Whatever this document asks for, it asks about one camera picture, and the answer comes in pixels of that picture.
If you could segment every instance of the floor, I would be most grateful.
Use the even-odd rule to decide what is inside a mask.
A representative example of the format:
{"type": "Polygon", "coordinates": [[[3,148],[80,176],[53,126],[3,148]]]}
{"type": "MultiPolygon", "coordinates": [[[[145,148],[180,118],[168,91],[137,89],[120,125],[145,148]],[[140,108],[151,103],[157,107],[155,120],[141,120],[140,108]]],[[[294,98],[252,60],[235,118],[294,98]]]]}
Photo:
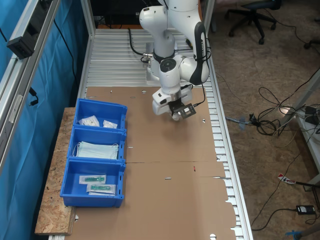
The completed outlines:
{"type": "MultiPolygon", "coordinates": [[[[305,41],[320,38],[320,23],[314,22],[314,18],[320,16],[319,1],[283,2],[281,9],[271,11],[278,21],[296,26],[298,36],[305,41]]],[[[295,37],[294,29],[280,24],[277,24],[276,30],[272,31],[270,30],[272,24],[261,21],[265,33],[264,45],[258,44],[260,35],[254,24],[243,25],[234,32],[234,37],[229,37],[229,29],[242,17],[230,14],[229,20],[225,20],[226,9],[216,10],[214,17],[217,31],[209,34],[213,62],[225,116],[248,121],[249,114],[254,113],[257,116],[266,107],[274,106],[259,95],[260,87],[268,88],[280,100],[285,99],[318,69],[320,55],[314,49],[305,50],[304,44],[295,37]],[[235,95],[254,105],[237,99],[226,82],[235,95]]],[[[285,103],[293,103],[301,92],[297,92],[285,103]]],[[[264,92],[263,95],[274,101],[270,94],[264,92]]],[[[307,103],[320,103],[319,89],[307,103]]],[[[281,117],[283,115],[275,110],[265,119],[274,120],[281,117]]],[[[227,126],[251,223],[276,189],[279,183],[278,174],[284,174],[299,153],[286,177],[299,182],[308,182],[318,174],[300,131],[288,146],[283,147],[299,129],[294,121],[287,128],[292,131],[285,131],[280,137],[261,135],[255,126],[239,126],[230,121],[227,126]]],[[[315,204],[311,192],[305,192],[302,186],[282,182],[252,228],[263,227],[274,210],[315,204]]],[[[292,239],[286,238],[285,233],[309,228],[310,225],[305,224],[305,221],[310,218],[297,215],[296,212],[279,211],[264,230],[254,231],[253,237],[256,240],[292,239]]],[[[320,232],[303,239],[320,239],[320,232]]]]}

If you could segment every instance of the blue face mask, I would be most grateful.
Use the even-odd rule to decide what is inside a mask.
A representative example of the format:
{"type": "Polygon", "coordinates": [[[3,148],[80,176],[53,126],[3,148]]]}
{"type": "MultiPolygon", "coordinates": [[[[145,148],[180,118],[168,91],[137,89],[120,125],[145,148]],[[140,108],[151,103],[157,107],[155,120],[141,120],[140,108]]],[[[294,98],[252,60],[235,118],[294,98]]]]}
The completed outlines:
{"type": "Polygon", "coordinates": [[[73,149],[72,155],[74,155],[75,149],[76,157],[81,158],[96,158],[96,159],[113,159],[118,158],[119,145],[98,145],[91,144],[85,141],[79,142],[73,149]]]}

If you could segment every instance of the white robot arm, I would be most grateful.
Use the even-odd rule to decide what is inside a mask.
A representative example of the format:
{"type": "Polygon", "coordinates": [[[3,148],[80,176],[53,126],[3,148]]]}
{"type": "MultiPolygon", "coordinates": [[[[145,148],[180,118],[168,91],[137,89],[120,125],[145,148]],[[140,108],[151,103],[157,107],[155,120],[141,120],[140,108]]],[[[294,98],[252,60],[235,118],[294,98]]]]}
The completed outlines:
{"type": "Polygon", "coordinates": [[[201,85],[209,77],[206,30],[200,20],[198,0],[158,0],[163,6],[144,8],[140,24],[154,39],[152,73],[159,77],[161,89],[153,94],[156,115],[170,113],[174,120],[195,114],[197,104],[185,105],[192,99],[192,85],[181,87],[181,81],[201,85]],[[168,21],[192,43],[193,58],[175,56],[175,38],[168,31],[168,21]]]}

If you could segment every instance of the blue bin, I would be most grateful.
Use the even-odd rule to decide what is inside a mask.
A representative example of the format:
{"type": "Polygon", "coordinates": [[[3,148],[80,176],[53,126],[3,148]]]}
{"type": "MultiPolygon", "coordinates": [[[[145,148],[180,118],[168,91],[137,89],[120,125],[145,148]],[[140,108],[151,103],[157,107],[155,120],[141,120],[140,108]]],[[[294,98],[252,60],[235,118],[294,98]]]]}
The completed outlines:
{"type": "Polygon", "coordinates": [[[106,130],[99,128],[90,128],[90,127],[81,127],[81,126],[73,126],[69,148],[67,153],[67,158],[75,157],[76,159],[88,159],[87,157],[76,157],[77,155],[77,144],[80,142],[86,142],[90,144],[98,144],[98,145],[113,145],[118,144],[119,150],[117,159],[108,159],[108,158],[90,158],[94,160],[108,160],[108,161],[116,161],[116,162],[125,162],[124,153],[125,153],[125,140],[127,134],[123,131],[117,130],[106,130]]]}
{"type": "Polygon", "coordinates": [[[126,132],[125,119],[127,110],[128,108],[121,104],[78,98],[73,125],[88,128],[112,129],[104,127],[104,120],[107,120],[111,123],[117,124],[117,127],[113,128],[114,130],[126,132]],[[84,126],[79,124],[79,120],[93,115],[98,119],[100,127],[84,126]]]}
{"type": "Polygon", "coordinates": [[[126,164],[101,160],[68,158],[60,191],[64,205],[77,207],[120,207],[126,164]],[[115,196],[89,195],[86,184],[79,184],[80,175],[106,175],[106,184],[116,185],[115,196]]]}

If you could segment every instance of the wooden board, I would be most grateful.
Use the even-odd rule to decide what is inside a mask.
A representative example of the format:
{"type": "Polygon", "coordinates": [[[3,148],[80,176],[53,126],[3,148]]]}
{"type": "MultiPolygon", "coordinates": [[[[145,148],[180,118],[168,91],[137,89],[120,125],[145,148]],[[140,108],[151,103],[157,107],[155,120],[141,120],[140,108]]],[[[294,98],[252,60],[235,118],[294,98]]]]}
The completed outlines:
{"type": "Polygon", "coordinates": [[[67,161],[75,108],[65,108],[35,227],[38,235],[70,235],[76,208],[65,206],[60,189],[67,161]]]}

